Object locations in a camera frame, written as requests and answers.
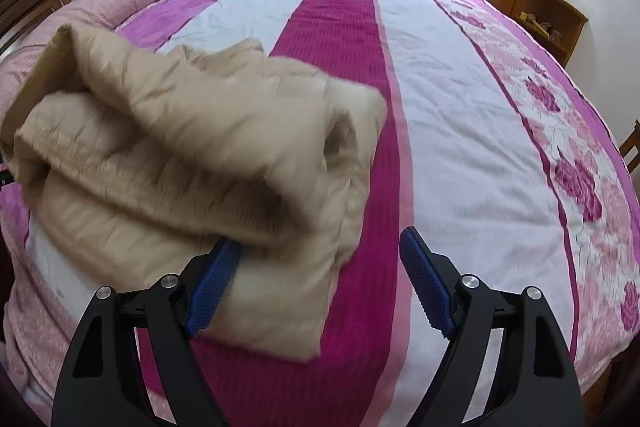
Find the beige puffer jacket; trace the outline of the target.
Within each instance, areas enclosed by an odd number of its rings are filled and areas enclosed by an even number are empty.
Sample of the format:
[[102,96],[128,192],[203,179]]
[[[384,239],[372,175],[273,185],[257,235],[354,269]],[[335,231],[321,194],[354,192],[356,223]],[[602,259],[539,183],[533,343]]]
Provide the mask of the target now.
[[242,244],[205,332],[307,362],[360,241],[387,106],[378,89],[245,39],[166,54],[55,31],[6,111],[1,150],[50,241],[120,291]]

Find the pink striped bedspread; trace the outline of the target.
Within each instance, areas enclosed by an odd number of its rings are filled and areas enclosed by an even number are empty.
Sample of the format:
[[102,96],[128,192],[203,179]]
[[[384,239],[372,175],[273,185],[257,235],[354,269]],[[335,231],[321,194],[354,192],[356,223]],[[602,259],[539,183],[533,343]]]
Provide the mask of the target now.
[[[405,425],[446,348],[402,269],[407,227],[490,287],[538,287],[582,389],[637,336],[639,203],[625,161],[565,70],[487,2],[160,0],[110,31],[161,54],[256,39],[268,56],[386,102],[360,241],[338,273],[320,355],[285,360],[205,331],[194,340],[232,425]],[[48,421],[81,314],[112,285],[55,247],[17,181],[1,196],[1,230],[15,274],[1,366]]]

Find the wooden chair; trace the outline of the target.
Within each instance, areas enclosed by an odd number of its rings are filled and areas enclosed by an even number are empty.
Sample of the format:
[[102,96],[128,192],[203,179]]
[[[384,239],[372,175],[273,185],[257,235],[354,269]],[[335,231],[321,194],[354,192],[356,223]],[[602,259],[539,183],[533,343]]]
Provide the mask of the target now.
[[634,172],[640,165],[640,121],[634,122],[634,130],[627,136],[627,139],[620,146],[620,156],[627,158],[630,153],[634,153],[627,162],[627,169],[630,173]]

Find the pink rolled quilt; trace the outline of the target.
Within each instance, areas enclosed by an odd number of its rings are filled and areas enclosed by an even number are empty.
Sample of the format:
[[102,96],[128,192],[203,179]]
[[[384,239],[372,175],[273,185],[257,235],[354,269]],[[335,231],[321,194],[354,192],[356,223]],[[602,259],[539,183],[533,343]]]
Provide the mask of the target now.
[[1,61],[1,112],[6,113],[21,84],[38,61],[55,31],[64,24],[82,23],[113,30],[137,12],[160,0],[73,0],[44,19]]

